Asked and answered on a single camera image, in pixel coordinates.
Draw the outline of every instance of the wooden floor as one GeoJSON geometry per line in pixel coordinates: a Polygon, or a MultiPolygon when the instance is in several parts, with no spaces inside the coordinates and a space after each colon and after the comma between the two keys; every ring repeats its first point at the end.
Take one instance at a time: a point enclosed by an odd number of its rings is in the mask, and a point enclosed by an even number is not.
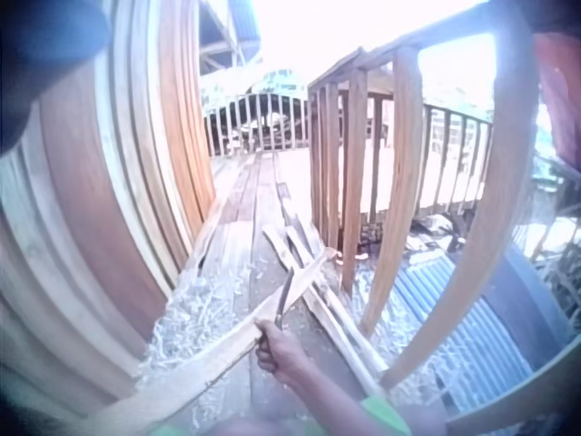
{"type": "MultiPolygon", "coordinates": [[[[281,152],[285,159],[273,153],[212,159],[217,195],[230,193],[203,263],[201,277],[208,280],[221,274],[236,277],[238,285],[235,292],[230,292],[234,320],[245,317],[286,278],[286,272],[261,229],[265,224],[271,224],[284,235],[281,198],[288,199],[291,197],[289,192],[292,192],[287,176],[309,174],[308,167],[290,172],[286,156],[293,153],[302,151],[281,152]],[[287,161],[284,169],[281,168],[282,161],[287,161]]],[[[212,335],[225,333],[232,324],[225,322],[224,332],[212,332],[212,335]]],[[[307,354],[345,391],[357,400],[363,398],[349,367],[302,301],[285,316],[283,327],[299,337],[307,354]]],[[[199,422],[203,428],[210,424],[209,421],[221,421],[240,413],[276,419],[306,414],[302,404],[289,391],[258,368],[254,354],[237,363],[219,384],[222,404],[212,405],[217,406],[216,412],[206,414],[206,421],[199,422]]]]}

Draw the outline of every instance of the wood strip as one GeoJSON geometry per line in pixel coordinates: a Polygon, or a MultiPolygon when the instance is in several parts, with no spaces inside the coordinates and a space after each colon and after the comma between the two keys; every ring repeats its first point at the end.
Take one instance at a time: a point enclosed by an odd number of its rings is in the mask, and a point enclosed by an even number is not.
{"type": "Polygon", "coordinates": [[[208,135],[208,144],[210,145],[210,156],[214,157],[216,151],[214,150],[214,137],[212,135],[212,113],[206,115],[206,134],[208,135]]]}
{"type": "Polygon", "coordinates": [[[305,104],[309,104],[309,100],[303,102],[300,100],[300,134],[302,137],[302,146],[307,147],[307,125],[305,121],[305,104]]]}
{"type": "Polygon", "coordinates": [[[0,315],[5,367],[79,415],[95,413],[114,401],[49,352],[2,298],[0,315]]]}
{"type": "MultiPolygon", "coordinates": [[[[288,271],[290,268],[293,268],[295,271],[298,271],[300,269],[299,264],[294,260],[291,251],[281,237],[276,233],[274,228],[272,226],[265,226],[262,229],[262,232],[271,243],[274,251],[277,253],[284,269],[288,271]]],[[[363,388],[363,391],[369,396],[381,395],[381,387],[373,379],[367,367],[363,364],[361,358],[353,349],[353,346],[349,342],[345,332],[332,315],[327,305],[319,297],[319,294],[313,286],[310,286],[307,291],[305,291],[302,295],[302,300],[307,304],[309,311],[315,318],[317,318],[320,325],[322,325],[325,332],[327,332],[337,349],[340,351],[350,369],[355,374],[355,377],[363,388]]]]}
{"type": "Polygon", "coordinates": [[[378,266],[369,301],[361,318],[363,334],[370,336],[388,301],[401,263],[409,227],[414,216],[422,163],[422,83],[418,51],[404,47],[396,52],[394,70],[394,171],[389,210],[383,223],[378,266]]]}
{"type": "Polygon", "coordinates": [[[359,221],[361,210],[361,190],[363,187],[363,164],[367,131],[367,73],[355,70],[349,85],[349,150],[347,178],[343,184],[345,216],[343,226],[343,274],[341,285],[351,296],[355,278],[355,255],[359,243],[359,221]]]}
{"type": "Polygon", "coordinates": [[[123,398],[133,390],[130,377],[105,359],[47,298],[11,234],[4,214],[0,214],[3,274],[2,295],[22,323],[70,371],[85,377],[95,395],[123,398]]]}
{"type": "Polygon", "coordinates": [[[438,184],[436,185],[436,195],[434,196],[434,203],[432,204],[430,210],[432,213],[435,213],[438,210],[439,206],[439,190],[442,187],[442,178],[444,177],[444,172],[446,170],[446,163],[448,162],[448,148],[450,143],[450,121],[451,121],[451,113],[446,111],[444,113],[444,141],[442,144],[442,157],[440,159],[439,164],[439,173],[438,173],[438,184]]]}
{"type": "Polygon", "coordinates": [[[267,117],[267,124],[269,125],[269,135],[271,137],[271,150],[274,150],[274,121],[272,119],[272,94],[266,94],[268,101],[266,102],[268,113],[267,117]]]}
{"type": "Polygon", "coordinates": [[[320,143],[317,128],[317,95],[309,91],[309,141],[310,141],[310,205],[312,210],[312,222],[320,230],[321,223],[321,196],[320,196],[320,143]]]}
{"type": "MultiPolygon", "coordinates": [[[[302,228],[305,233],[308,233],[309,230],[302,228]]],[[[309,264],[313,261],[312,255],[310,255],[309,251],[303,244],[299,233],[297,232],[296,228],[287,226],[286,228],[287,236],[289,237],[290,243],[295,247],[297,250],[297,254],[299,255],[300,264],[309,264]]],[[[319,293],[320,298],[324,301],[324,303],[329,307],[331,313],[337,318],[339,323],[343,326],[345,333],[353,340],[359,352],[361,354],[362,360],[365,363],[365,366],[371,373],[373,379],[377,380],[379,376],[388,368],[388,365],[383,361],[383,358],[379,355],[379,353],[373,348],[373,346],[369,343],[367,338],[361,334],[361,331],[351,318],[351,315],[348,314],[347,309],[343,306],[340,302],[339,297],[333,292],[333,290],[329,287],[329,285],[324,280],[323,276],[320,276],[313,282],[313,286],[315,290],[319,293]]]]}
{"type": "Polygon", "coordinates": [[[172,217],[180,234],[186,253],[192,251],[193,235],[182,197],[177,187],[172,159],[168,147],[168,138],[162,113],[162,94],[159,68],[159,30],[160,30],[161,0],[150,0],[147,31],[147,78],[149,85],[149,111],[155,141],[155,152],[162,174],[163,188],[167,196],[172,217]]]}
{"type": "Polygon", "coordinates": [[[282,105],[282,95],[279,94],[279,122],[281,123],[281,150],[287,148],[287,140],[284,137],[284,106],[282,105]]]}
{"type": "MultiPolygon", "coordinates": [[[[165,296],[169,298],[172,287],[175,285],[178,270],[162,235],[155,212],[153,211],[150,197],[151,193],[148,191],[147,186],[145,185],[145,180],[143,179],[143,168],[136,143],[139,139],[136,136],[138,134],[138,129],[135,127],[134,112],[132,111],[130,103],[132,88],[129,80],[130,38],[128,35],[132,34],[132,10],[133,2],[121,2],[116,7],[113,21],[115,37],[113,38],[113,51],[112,56],[110,57],[112,62],[110,64],[103,63],[103,69],[98,68],[95,70],[95,78],[97,79],[95,81],[95,98],[97,99],[99,112],[106,110],[111,111],[111,114],[104,114],[100,120],[105,124],[107,123],[107,118],[111,119],[113,121],[114,130],[117,133],[117,153],[119,155],[118,159],[120,160],[120,165],[123,168],[121,174],[124,175],[125,181],[124,183],[116,181],[116,176],[112,175],[113,186],[115,186],[116,192],[121,189],[127,191],[129,201],[133,207],[127,206],[126,213],[136,213],[138,215],[137,221],[139,226],[136,226],[136,228],[139,227],[139,230],[136,230],[136,232],[141,231],[145,233],[143,239],[147,243],[147,249],[152,251],[152,253],[148,254],[144,259],[147,260],[149,257],[153,259],[153,266],[152,263],[149,262],[148,266],[154,274],[160,274],[160,276],[163,277],[165,282],[160,283],[160,287],[165,293],[165,296]],[[107,74],[107,70],[109,69],[112,69],[113,72],[113,82],[111,84],[106,83],[103,78],[99,79],[100,75],[107,74]],[[109,97],[109,93],[107,92],[107,89],[109,88],[102,87],[107,85],[111,87],[112,97],[109,97]]],[[[110,168],[112,171],[119,171],[116,165],[110,168]]],[[[126,194],[124,193],[118,193],[118,201],[125,202],[125,196],[126,194]]]]}
{"type": "Polygon", "coordinates": [[[135,2],[131,32],[130,50],[130,94],[132,97],[133,132],[143,168],[143,176],[147,183],[147,193],[150,195],[155,210],[155,217],[162,228],[164,240],[170,248],[171,257],[176,265],[173,282],[177,272],[185,265],[187,252],[172,216],[172,209],[163,189],[160,166],[157,161],[153,141],[152,120],[149,113],[147,74],[147,20],[149,1],[135,2]]]}
{"type": "Polygon", "coordinates": [[[32,107],[21,147],[26,176],[34,196],[35,207],[40,215],[40,222],[46,229],[56,256],[70,274],[71,281],[75,283],[74,288],[78,291],[79,297],[86,301],[100,322],[127,347],[133,356],[141,357],[145,349],[145,341],[121,315],[102,285],[96,280],[64,221],[46,161],[38,104],[32,107]]]}
{"type": "Polygon", "coordinates": [[[496,32],[494,132],[482,195],[462,256],[447,288],[408,347],[383,377],[396,385],[425,361],[462,320],[494,272],[527,191],[538,103],[537,66],[530,30],[518,11],[503,5],[496,32]]]}
{"type": "Polygon", "coordinates": [[[264,132],[262,131],[261,95],[256,94],[256,119],[258,120],[258,139],[261,150],[264,150],[264,132]]]}
{"type": "Polygon", "coordinates": [[[460,174],[460,169],[462,167],[462,156],[464,153],[464,146],[466,145],[466,126],[467,126],[467,117],[462,116],[462,126],[460,130],[460,147],[458,149],[458,164],[456,165],[456,172],[454,175],[454,185],[452,186],[452,194],[450,195],[450,199],[446,204],[446,212],[449,211],[450,206],[454,203],[454,193],[456,192],[456,186],[458,184],[458,176],[460,174]]]}
{"type": "Polygon", "coordinates": [[[294,120],[294,97],[289,97],[289,108],[290,108],[290,147],[294,150],[297,148],[297,125],[294,120]]]}
{"type": "Polygon", "coordinates": [[[371,175],[371,204],[369,222],[375,223],[378,208],[379,151],[381,149],[381,129],[383,128],[383,100],[373,99],[373,164],[371,175]]]}
{"type": "Polygon", "coordinates": [[[54,190],[71,234],[114,304],[148,338],[165,299],[113,192],[96,125],[93,68],[81,67],[51,88],[40,108],[54,190]]]}
{"type": "Polygon", "coordinates": [[[327,142],[329,136],[327,130],[329,128],[327,123],[327,87],[323,86],[317,92],[317,110],[319,125],[317,126],[318,141],[319,141],[319,162],[320,162],[320,237],[323,243],[329,243],[329,143],[327,142]]]}
{"type": "Polygon", "coordinates": [[[329,166],[329,234],[327,245],[339,249],[339,88],[327,86],[327,148],[329,166]]]}
{"type": "MultiPolygon", "coordinates": [[[[315,262],[295,272],[284,312],[299,300],[320,273],[321,266],[332,259],[334,254],[329,249],[315,262]]],[[[95,434],[134,434],[145,431],[198,398],[252,350],[262,336],[254,321],[274,320],[281,292],[282,286],[219,341],[193,356],[189,362],[170,372],[162,380],[95,414],[87,422],[89,428],[95,434]]]]}
{"type": "Polygon", "coordinates": [[[246,109],[246,126],[248,128],[248,149],[254,153],[256,149],[254,148],[254,131],[252,130],[251,101],[248,94],[244,96],[244,107],[246,109]]]}
{"type": "Polygon", "coordinates": [[[162,92],[162,111],[165,120],[168,149],[172,158],[172,168],[175,174],[183,209],[187,222],[195,238],[202,228],[202,214],[196,199],[195,187],[192,185],[191,158],[192,152],[187,146],[184,128],[187,119],[184,108],[182,65],[179,59],[180,45],[177,33],[178,2],[161,2],[161,22],[159,31],[159,68],[162,92]]]}
{"type": "Polygon", "coordinates": [[[528,380],[475,411],[447,422],[449,434],[482,434],[504,429],[553,411],[567,411],[576,400],[581,367],[581,337],[577,336],[551,362],[528,380]]]}
{"type": "Polygon", "coordinates": [[[423,140],[424,140],[424,154],[423,154],[423,160],[421,163],[421,168],[419,170],[419,189],[418,189],[418,200],[416,201],[416,214],[420,214],[420,210],[421,210],[421,198],[422,198],[422,194],[424,192],[424,184],[426,183],[426,168],[428,168],[428,157],[429,157],[429,151],[430,151],[430,146],[431,146],[431,140],[432,140],[432,108],[431,106],[426,105],[426,122],[425,122],[425,126],[426,126],[426,130],[424,130],[424,136],[423,136],[423,140]]]}

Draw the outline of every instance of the blue corrugated sheet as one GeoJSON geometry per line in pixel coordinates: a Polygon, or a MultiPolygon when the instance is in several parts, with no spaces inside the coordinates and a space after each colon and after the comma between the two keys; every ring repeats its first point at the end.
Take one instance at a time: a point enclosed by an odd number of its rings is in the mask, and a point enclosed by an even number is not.
{"type": "MultiPolygon", "coordinates": [[[[453,270],[454,263],[445,255],[421,265],[402,267],[395,281],[395,292],[423,323],[453,270]]],[[[495,400],[532,372],[507,329],[483,299],[474,304],[448,337],[447,344],[455,351],[456,364],[462,361],[466,368],[461,377],[453,378],[444,372],[438,376],[445,385],[450,382],[449,394],[460,412],[495,400]]],[[[504,430],[495,434],[511,432],[504,430]]]]}

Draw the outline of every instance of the wooden post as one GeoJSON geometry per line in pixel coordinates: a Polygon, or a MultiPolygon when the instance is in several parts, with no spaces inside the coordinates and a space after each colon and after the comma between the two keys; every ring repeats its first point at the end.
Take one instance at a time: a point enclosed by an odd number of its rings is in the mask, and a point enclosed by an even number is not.
{"type": "Polygon", "coordinates": [[[297,148],[297,138],[296,130],[297,126],[294,123],[294,98],[289,97],[289,107],[290,107],[290,144],[292,148],[297,148]]]}
{"type": "Polygon", "coordinates": [[[262,131],[261,95],[256,94],[256,119],[258,120],[258,140],[261,150],[264,150],[264,134],[262,131]]]}
{"type": "Polygon", "coordinates": [[[281,125],[281,149],[287,148],[287,142],[284,139],[284,109],[282,109],[282,95],[279,94],[279,123],[281,125]]]}
{"type": "Polygon", "coordinates": [[[248,125],[248,151],[254,152],[254,132],[252,131],[251,102],[248,94],[244,96],[246,108],[246,124],[248,125]]]}
{"type": "Polygon", "coordinates": [[[327,246],[339,244],[339,88],[327,86],[327,157],[329,177],[329,234],[327,246]]]}
{"type": "Polygon", "coordinates": [[[394,170],[391,200],[383,228],[378,266],[361,318],[361,331],[370,336],[381,316],[398,273],[414,216],[422,163],[422,93],[418,50],[401,47],[393,60],[394,170]]]}
{"type": "Polygon", "coordinates": [[[309,100],[307,109],[309,111],[309,141],[310,141],[310,205],[312,213],[312,223],[315,224],[320,232],[321,204],[320,200],[320,152],[319,152],[319,134],[317,127],[318,109],[313,110],[313,105],[317,103],[316,91],[309,91],[309,100]]]}
{"type": "Polygon", "coordinates": [[[436,195],[434,196],[434,203],[431,207],[431,212],[436,213],[438,211],[438,198],[439,198],[439,190],[442,187],[442,178],[444,177],[444,171],[446,170],[446,161],[448,159],[448,146],[450,142],[450,121],[451,121],[452,113],[450,111],[446,111],[444,113],[444,141],[442,143],[442,158],[440,159],[439,164],[439,173],[438,173],[438,184],[436,185],[436,195]]]}
{"type": "Polygon", "coordinates": [[[319,116],[319,150],[320,150],[320,237],[325,245],[329,235],[329,145],[327,144],[327,87],[317,92],[317,110],[319,116]]]}
{"type": "Polygon", "coordinates": [[[458,175],[460,173],[460,168],[462,167],[462,154],[464,153],[464,145],[466,145],[466,124],[467,118],[462,115],[462,126],[460,131],[460,147],[458,149],[458,163],[456,164],[456,172],[454,173],[454,184],[452,186],[452,193],[450,194],[450,201],[446,205],[446,212],[449,211],[450,207],[454,203],[454,192],[456,191],[456,185],[458,184],[458,175]]]}
{"type": "Polygon", "coordinates": [[[242,141],[242,123],[240,122],[240,97],[236,95],[234,113],[236,115],[236,130],[238,130],[238,142],[241,151],[244,151],[244,143],[242,141]]]}
{"type": "Polygon", "coordinates": [[[385,373],[382,383],[386,388],[424,362],[478,298],[505,250],[526,192],[537,119],[537,65],[532,34],[524,19],[512,5],[500,7],[507,13],[497,15],[497,79],[487,189],[446,290],[385,373]]]}
{"type": "Polygon", "coordinates": [[[302,135],[302,146],[307,147],[307,126],[305,125],[305,102],[300,100],[300,134],[302,135]]]}
{"type": "Polygon", "coordinates": [[[274,122],[272,121],[272,94],[266,94],[269,98],[267,102],[268,107],[268,125],[269,125],[269,133],[271,136],[271,150],[274,150],[274,122]]]}
{"type": "Polygon", "coordinates": [[[379,150],[381,147],[381,128],[383,126],[383,100],[373,99],[373,173],[371,176],[371,206],[369,222],[375,223],[378,207],[379,150]]]}
{"type": "Polygon", "coordinates": [[[449,434],[471,435],[500,430],[553,411],[574,407],[579,389],[581,336],[551,362],[500,398],[447,422],[449,434]]]}
{"type": "Polygon", "coordinates": [[[367,129],[367,72],[356,69],[349,81],[349,151],[343,185],[343,274],[341,285],[351,295],[355,278],[355,255],[359,243],[361,215],[361,190],[365,159],[365,133],[367,129]]]}
{"type": "Polygon", "coordinates": [[[208,133],[208,144],[210,145],[210,157],[214,157],[216,151],[214,150],[214,137],[212,135],[212,113],[206,115],[206,132],[208,133]]]}

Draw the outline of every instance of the wooden board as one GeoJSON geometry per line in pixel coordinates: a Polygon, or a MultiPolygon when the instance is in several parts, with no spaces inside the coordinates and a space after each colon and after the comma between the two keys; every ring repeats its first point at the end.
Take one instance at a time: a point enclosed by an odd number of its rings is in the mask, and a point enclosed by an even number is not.
{"type": "Polygon", "coordinates": [[[421,73],[418,51],[401,48],[393,63],[395,76],[394,172],[389,211],[383,228],[378,266],[373,276],[369,301],[361,318],[361,331],[370,336],[389,298],[406,246],[416,207],[419,170],[422,162],[421,73]]]}
{"type": "MultiPolygon", "coordinates": [[[[320,267],[333,255],[333,252],[325,252],[304,270],[297,271],[290,287],[285,312],[302,296],[319,274],[320,267]]],[[[282,287],[218,342],[196,354],[163,380],[94,415],[88,421],[90,428],[95,434],[133,434],[145,431],[176,413],[189,401],[195,400],[252,350],[262,336],[254,320],[274,320],[281,292],[282,287]]]]}
{"type": "Polygon", "coordinates": [[[349,114],[349,149],[345,172],[347,176],[343,185],[343,195],[346,198],[345,208],[342,211],[345,220],[341,286],[351,295],[355,278],[355,255],[359,243],[359,209],[367,131],[367,73],[362,70],[355,70],[350,78],[349,114]]]}
{"type": "Polygon", "coordinates": [[[538,80],[532,35],[518,12],[498,18],[497,81],[487,188],[446,290],[383,378],[392,387],[424,362],[458,325],[497,266],[530,175],[538,80]]]}

